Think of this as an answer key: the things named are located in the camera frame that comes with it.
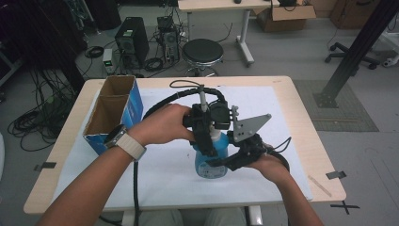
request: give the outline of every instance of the stool seat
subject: stool seat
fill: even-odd
[[[183,57],[193,63],[212,65],[223,57],[223,48],[213,40],[191,40],[183,46]]]

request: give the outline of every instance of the white tabletop sheet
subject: white tabletop sheet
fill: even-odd
[[[217,89],[224,94],[229,108],[232,105],[239,106],[238,120],[267,113],[272,115],[272,119],[258,132],[264,142],[276,147],[290,136],[272,87],[218,87]],[[179,90],[182,89],[140,89],[144,113],[151,106]],[[207,94],[206,97],[208,103],[215,100],[213,95]],[[191,106],[199,102],[200,97],[192,95],[181,98],[175,103]],[[91,109],[61,171],[54,199],[98,156],[82,136]],[[300,140],[292,140],[282,155],[290,163],[291,174],[305,197],[311,200],[312,194],[307,177],[295,150],[296,142]],[[238,148],[232,145],[228,149],[229,155],[238,151]],[[199,177],[195,172],[195,155],[194,149],[185,140],[147,146],[138,169],[140,208],[239,206],[282,201],[276,186],[264,179],[255,169],[229,170],[224,177],[219,179]],[[131,164],[115,187],[105,209],[129,209],[133,206],[133,164]]]

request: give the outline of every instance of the pants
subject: pants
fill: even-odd
[[[179,210],[145,211],[140,215],[140,226],[184,226]],[[240,208],[215,208],[206,216],[204,226],[246,226]]]

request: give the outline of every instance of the person's left hand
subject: person's left hand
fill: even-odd
[[[191,108],[188,106],[165,105],[133,126],[128,134],[142,146],[168,143],[179,138],[194,141],[193,132],[183,126],[183,116],[190,112]]]

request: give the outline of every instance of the wooden table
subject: wooden table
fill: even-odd
[[[338,178],[329,180],[326,173],[333,168],[325,148],[318,137],[309,115],[302,104],[291,78],[287,76],[245,76],[245,77],[193,77],[187,78],[206,86],[270,86],[274,88],[287,126],[295,143],[302,166],[308,177],[313,202],[332,202],[345,199],[345,191]],[[141,88],[166,88],[176,78],[138,79]],[[30,193],[24,211],[28,214],[41,214],[50,205],[57,186],[59,174],[72,149],[77,133],[82,125],[95,93],[103,85],[103,79],[85,83],[73,106],[47,162],[56,162],[54,169],[43,169]]]
[[[218,11],[218,10],[232,10],[243,9],[243,26],[241,29],[241,36],[237,36],[237,42],[246,57],[246,63],[249,67],[255,62],[250,53],[247,44],[247,26],[250,11],[254,8],[270,8],[271,5],[278,6],[277,0],[242,0],[240,4],[235,4],[233,0],[179,0],[179,9],[187,13],[188,39],[191,38],[191,13],[196,11]]]

